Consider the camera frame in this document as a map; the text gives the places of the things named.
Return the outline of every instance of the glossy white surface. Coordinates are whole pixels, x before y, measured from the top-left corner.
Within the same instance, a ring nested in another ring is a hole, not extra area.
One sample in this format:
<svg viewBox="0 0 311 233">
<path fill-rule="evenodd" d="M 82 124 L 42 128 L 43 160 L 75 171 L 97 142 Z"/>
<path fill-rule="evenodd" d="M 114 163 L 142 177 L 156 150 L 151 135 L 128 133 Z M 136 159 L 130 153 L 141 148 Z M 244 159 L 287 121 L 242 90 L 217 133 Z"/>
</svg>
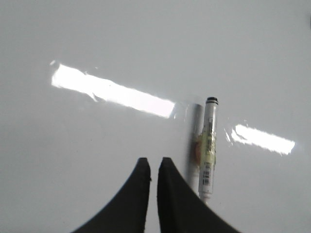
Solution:
<svg viewBox="0 0 311 233">
<path fill-rule="evenodd" d="M 0 232 L 73 231 L 139 157 L 153 179 L 146 232 L 159 232 L 158 167 L 172 157 L 185 176 L 208 96 L 220 102 L 211 208 L 245 233 L 310 232 L 310 15 L 304 0 L 2 1 Z M 57 88 L 54 60 L 174 109 Z"/>
</svg>

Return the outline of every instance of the pen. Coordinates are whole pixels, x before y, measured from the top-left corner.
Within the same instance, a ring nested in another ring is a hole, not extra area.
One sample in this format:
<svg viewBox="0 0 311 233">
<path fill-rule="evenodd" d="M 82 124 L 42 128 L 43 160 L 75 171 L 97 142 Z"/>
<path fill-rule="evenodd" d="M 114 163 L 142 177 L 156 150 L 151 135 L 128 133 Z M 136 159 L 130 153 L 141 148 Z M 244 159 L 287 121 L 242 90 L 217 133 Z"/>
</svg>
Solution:
<svg viewBox="0 0 311 233">
<path fill-rule="evenodd" d="M 199 175 L 199 197 L 204 203 L 207 203 L 213 193 L 213 177 L 216 164 L 217 111 L 217 98 L 209 97 L 205 105 Z"/>
</svg>

